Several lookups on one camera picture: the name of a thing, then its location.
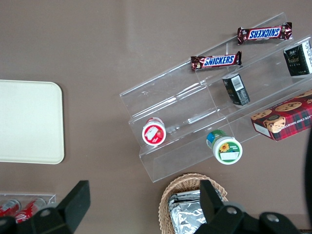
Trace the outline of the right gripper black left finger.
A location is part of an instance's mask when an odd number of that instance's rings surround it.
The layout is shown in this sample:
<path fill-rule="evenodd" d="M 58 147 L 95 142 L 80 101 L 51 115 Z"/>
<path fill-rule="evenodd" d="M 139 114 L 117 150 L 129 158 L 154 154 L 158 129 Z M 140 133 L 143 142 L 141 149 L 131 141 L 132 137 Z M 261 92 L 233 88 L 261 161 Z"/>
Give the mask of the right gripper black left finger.
<path fill-rule="evenodd" d="M 91 204 L 90 184 L 81 180 L 56 206 L 40 210 L 31 218 L 33 234 L 73 234 Z"/>

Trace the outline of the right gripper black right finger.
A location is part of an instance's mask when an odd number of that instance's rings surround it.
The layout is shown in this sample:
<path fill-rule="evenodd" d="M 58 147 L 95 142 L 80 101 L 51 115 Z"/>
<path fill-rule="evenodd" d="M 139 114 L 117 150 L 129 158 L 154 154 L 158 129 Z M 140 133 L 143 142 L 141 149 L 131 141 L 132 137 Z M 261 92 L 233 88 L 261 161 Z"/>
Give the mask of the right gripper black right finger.
<path fill-rule="evenodd" d="M 198 234 L 237 234 L 242 227 L 243 212 L 234 205 L 225 205 L 209 180 L 200 182 L 200 205 L 206 219 Z"/>

